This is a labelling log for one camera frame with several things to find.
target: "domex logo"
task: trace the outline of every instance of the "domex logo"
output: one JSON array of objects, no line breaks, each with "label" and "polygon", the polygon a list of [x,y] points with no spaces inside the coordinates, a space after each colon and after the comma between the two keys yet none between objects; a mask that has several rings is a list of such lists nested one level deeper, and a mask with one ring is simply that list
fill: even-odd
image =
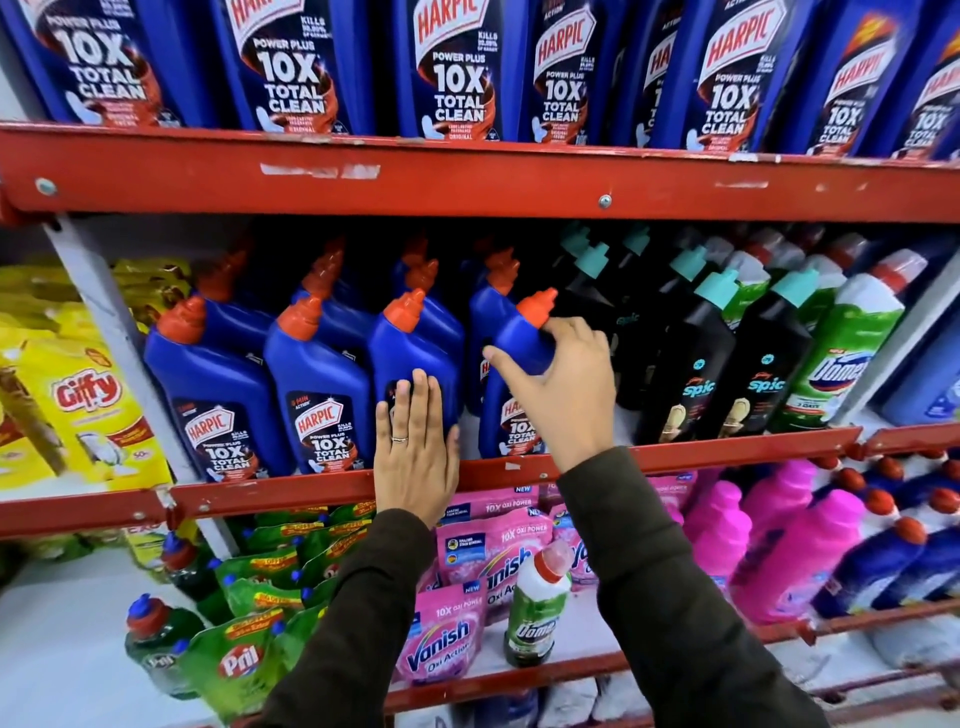
[{"label": "domex logo", "polygon": [[807,378],[818,392],[842,392],[853,386],[874,358],[872,352],[851,352],[827,356]]}]

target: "green pouch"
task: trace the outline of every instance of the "green pouch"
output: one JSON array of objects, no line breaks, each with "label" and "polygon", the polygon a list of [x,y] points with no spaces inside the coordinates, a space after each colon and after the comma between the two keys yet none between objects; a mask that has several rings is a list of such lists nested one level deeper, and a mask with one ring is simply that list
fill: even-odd
[{"label": "green pouch", "polygon": [[205,629],[180,656],[190,687],[225,725],[258,713],[287,673],[274,632],[283,618],[282,609],[271,609]]}]

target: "store shelf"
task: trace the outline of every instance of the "store shelf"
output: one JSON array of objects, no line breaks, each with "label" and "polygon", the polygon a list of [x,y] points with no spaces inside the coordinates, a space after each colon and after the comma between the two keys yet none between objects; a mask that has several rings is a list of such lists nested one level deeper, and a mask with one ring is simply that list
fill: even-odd
[{"label": "store shelf", "polygon": [[945,162],[423,139],[0,126],[33,212],[960,222]]}]

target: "jacket sleeve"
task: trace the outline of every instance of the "jacket sleeve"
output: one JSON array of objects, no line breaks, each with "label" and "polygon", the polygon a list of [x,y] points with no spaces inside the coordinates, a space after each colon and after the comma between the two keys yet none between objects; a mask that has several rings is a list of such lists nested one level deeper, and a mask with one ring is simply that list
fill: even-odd
[{"label": "jacket sleeve", "polygon": [[436,556],[436,541],[419,518],[399,509],[377,514],[343,564],[330,607],[300,661],[251,728],[382,726],[417,582]]},{"label": "jacket sleeve", "polygon": [[600,613],[658,728],[828,725],[694,564],[626,449],[590,458],[558,486],[600,581]]}]

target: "dark green sleeve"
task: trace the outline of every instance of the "dark green sleeve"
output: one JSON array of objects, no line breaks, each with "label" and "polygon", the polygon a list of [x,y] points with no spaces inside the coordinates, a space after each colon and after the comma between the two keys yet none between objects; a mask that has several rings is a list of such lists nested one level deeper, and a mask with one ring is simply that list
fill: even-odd
[{"label": "dark green sleeve", "polygon": [[694,564],[628,450],[602,452],[558,485],[657,728],[828,725]]}]

